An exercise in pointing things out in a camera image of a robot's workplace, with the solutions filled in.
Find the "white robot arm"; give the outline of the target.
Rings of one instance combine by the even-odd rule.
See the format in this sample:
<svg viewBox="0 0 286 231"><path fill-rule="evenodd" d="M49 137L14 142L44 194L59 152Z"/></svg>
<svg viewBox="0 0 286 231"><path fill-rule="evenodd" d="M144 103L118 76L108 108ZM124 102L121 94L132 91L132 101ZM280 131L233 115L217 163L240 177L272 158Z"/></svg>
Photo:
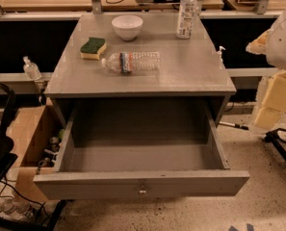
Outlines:
<svg viewBox="0 0 286 231"><path fill-rule="evenodd" d="M265 55L267 63L278 68L258 84L249 130L262 134L271 131L286 114L286 9L270 29L247 45L246 51Z"/></svg>

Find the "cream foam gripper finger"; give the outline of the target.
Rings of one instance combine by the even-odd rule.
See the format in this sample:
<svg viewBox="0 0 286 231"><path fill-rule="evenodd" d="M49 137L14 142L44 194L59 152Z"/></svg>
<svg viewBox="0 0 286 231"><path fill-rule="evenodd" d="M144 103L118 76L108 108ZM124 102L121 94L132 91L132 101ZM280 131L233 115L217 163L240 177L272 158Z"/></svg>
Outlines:
<svg viewBox="0 0 286 231"><path fill-rule="evenodd" d="M271 131L286 113L286 33L269 29L250 42L246 51L265 55L267 63L278 69L258 85L249 129L261 134Z"/></svg>

